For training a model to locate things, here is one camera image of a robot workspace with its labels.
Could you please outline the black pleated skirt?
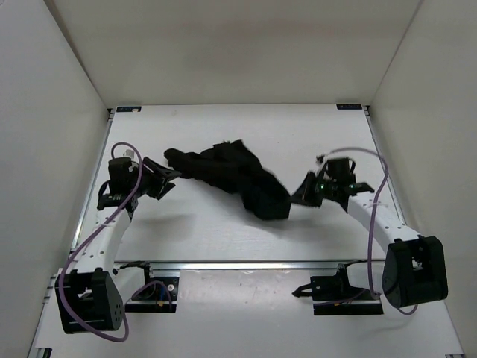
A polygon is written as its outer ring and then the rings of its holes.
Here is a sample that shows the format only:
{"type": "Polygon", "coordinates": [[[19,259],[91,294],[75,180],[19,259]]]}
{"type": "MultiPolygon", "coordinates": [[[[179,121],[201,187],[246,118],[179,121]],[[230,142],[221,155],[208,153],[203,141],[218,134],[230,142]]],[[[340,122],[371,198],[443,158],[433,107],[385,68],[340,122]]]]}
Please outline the black pleated skirt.
{"type": "Polygon", "coordinates": [[[288,190],[240,139],[214,144],[201,153],[169,148],[164,157],[182,178],[201,180],[229,194],[240,195],[246,211],[258,219],[272,221],[289,217],[288,190]]]}

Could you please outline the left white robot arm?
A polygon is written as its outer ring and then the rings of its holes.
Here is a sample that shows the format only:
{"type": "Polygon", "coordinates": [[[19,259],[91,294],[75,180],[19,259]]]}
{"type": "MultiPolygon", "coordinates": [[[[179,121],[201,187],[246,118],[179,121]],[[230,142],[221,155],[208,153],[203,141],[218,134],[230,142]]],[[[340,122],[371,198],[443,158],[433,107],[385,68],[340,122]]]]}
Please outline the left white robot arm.
{"type": "Polygon", "coordinates": [[[123,156],[109,160],[108,174],[98,193],[95,228],[70,255],[54,288],[65,333],[90,332],[119,342],[110,332],[128,326],[128,301],[149,298],[155,290],[172,300],[167,284],[151,274],[149,263],[115,261],[139,199],[143,195],[162,199],[180,173],[148,157],[123,156]]]}

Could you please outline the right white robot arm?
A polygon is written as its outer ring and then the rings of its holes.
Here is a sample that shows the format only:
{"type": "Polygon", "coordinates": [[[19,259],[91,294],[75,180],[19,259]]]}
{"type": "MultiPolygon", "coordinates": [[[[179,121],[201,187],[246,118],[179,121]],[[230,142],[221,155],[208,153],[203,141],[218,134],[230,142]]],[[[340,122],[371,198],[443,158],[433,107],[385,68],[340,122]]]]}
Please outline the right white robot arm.
{"type": "Polygon", "coordinates": [[[312,296],[316,301],[330,296],[341,304],[370,294],[373,299],[386,298],[398,310],[446,299],[449,290],[441,241],[404,224],[379,201],[369,184],[357,182],[355,160],[320,161],[321,168],[307,173],[292,202],[305,207],[320,207],[325,200],[339,204],[367,230],[368,242],[381,247],[385,260],[375,263],[368,257],[340,264],[327,283],[312,279],[308,286],[296,289],[294,296],[312,296]]]}

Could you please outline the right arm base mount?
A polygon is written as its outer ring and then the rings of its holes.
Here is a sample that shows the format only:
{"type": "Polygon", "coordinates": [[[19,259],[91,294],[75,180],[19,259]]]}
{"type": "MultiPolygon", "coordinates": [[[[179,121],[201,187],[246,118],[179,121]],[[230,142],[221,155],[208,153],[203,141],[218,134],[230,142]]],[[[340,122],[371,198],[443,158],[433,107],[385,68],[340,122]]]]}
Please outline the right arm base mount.
{"type": "Polygon", "coordinates": [[[310,282],[291,294],[295,298],[311,298],[315,316],[383,315],[382,303],[374,300],[368,289],[350,285],[347,269],[364,260],[338,265],[333,276],[311,276],[310,282]]]}

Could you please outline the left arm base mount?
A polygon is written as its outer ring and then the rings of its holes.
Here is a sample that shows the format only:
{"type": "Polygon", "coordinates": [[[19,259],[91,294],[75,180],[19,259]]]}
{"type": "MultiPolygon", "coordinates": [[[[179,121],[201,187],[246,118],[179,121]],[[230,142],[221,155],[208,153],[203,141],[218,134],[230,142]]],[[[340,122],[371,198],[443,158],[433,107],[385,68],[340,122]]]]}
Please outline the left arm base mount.
{"type": "Polygon", "coordinates": [[[118,271],[126,273],[139,269],[142,271],[144,283],[134,288],[153,283],[141,292],[134,295],[128,302],[123,300],[127,313],[176,313],[177,299],[180,288],[180,274],[178,271],[164,271],[147,261],[125,263],[118,267],[118,271]]]}

